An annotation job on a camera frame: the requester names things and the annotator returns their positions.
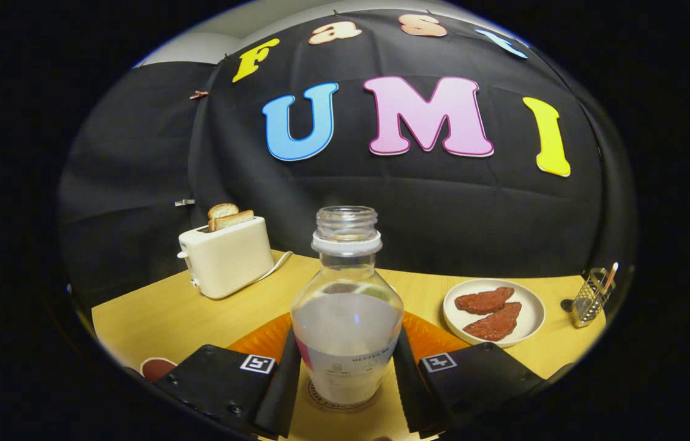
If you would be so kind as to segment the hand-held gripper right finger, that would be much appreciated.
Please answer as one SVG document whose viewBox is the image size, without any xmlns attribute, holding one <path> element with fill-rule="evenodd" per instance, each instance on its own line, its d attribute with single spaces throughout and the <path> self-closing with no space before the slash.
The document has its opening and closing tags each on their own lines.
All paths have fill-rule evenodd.
<svg viewBox="0 0 690 441">
<path fill-rule="evenodd" d="M 407 427 L 423 438 L 474 434 L 510 418 L 548 385 L 496 344 L 466 344 L 409 312 L 393 365 Z"/>
</svg>

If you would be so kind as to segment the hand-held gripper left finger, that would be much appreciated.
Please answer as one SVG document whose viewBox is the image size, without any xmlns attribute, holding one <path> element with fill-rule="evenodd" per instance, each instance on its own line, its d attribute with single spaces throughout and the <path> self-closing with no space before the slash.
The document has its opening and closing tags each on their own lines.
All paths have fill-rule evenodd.
<svg viewBox="0 0 690 441">
<path fill-rule="evenodd" d="M 282 358 L 205 344 L 155 385 L 181 404 L 238 432 L 288 437 L 302 355 L 289 330 Z"/>
</svg>

